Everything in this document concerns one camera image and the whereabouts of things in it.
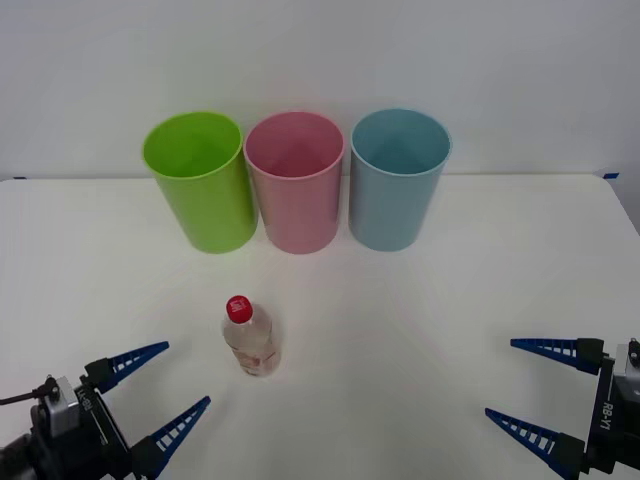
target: white wall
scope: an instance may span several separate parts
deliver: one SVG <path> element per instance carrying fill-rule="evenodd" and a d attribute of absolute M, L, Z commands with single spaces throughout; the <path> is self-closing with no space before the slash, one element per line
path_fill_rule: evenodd
<path fill-rule="evenodd" d="M 638 0 L 3 0 L 0 176 L 145 175 L 165 117 L 414 106 L 449 172 L 640 154 Z"/>

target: white table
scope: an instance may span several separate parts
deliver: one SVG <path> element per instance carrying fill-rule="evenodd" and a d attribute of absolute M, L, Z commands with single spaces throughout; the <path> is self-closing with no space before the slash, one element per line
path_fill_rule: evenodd
<path fill-rule="evenodd" d="M 284 327 L 267 379 L 220 334 L 234 294 Z M 91 360 L 169 340 L 106 395 L 131 444 L 211 396 L 164 479 L 556 478 L 484 407 L 586 440 L 596 378 L 509 339 L 593 336 L 613 353 L 639 313 L 640 238 L 589 175 L 446 176 L 409 249 L 358 244 L 344 208 L 306 256 L 262 225 L 240 250 L 200 253 L 152 180 L 0 184 L 0 392 L 48 373 L 76 384 Z M 0 444 L 28 410 L 0 409 Z"/>

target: red bottle cap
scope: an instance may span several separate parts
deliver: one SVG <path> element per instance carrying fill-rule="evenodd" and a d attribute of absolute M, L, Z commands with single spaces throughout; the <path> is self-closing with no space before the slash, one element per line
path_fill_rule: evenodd
<path fill-rule="evenodd" d="M 253 316 L 253 307 L 247 297 L 236 295 L 227 302 L 227 315 L 233 323 L 245 323 Z"/>

